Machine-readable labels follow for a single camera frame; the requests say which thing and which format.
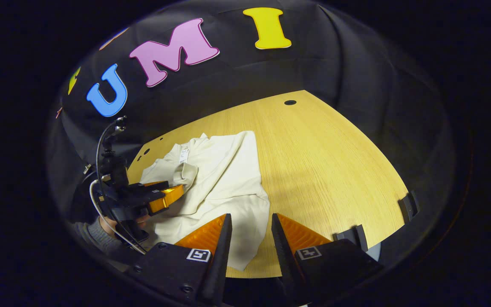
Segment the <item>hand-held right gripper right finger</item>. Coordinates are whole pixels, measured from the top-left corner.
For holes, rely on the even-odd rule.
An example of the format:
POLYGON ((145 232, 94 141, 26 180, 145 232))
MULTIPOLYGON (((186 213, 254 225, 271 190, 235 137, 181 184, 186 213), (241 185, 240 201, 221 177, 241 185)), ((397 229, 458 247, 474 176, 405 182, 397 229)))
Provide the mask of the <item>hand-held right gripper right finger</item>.
POLYGON ((274 213, 271 232, 289 299, 333 299, 382 270, 359 246, 331 241, 301 223, 274 213))

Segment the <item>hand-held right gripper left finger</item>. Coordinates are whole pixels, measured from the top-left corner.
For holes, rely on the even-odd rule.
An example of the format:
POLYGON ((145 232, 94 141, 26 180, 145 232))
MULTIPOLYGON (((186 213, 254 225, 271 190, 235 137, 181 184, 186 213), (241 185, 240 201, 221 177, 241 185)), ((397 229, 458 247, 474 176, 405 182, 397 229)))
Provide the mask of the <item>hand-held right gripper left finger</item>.
POLYGON ((156 244, 127 276, 164 307, 220 307, 232 230, 223 214, 177 243, 156 244))

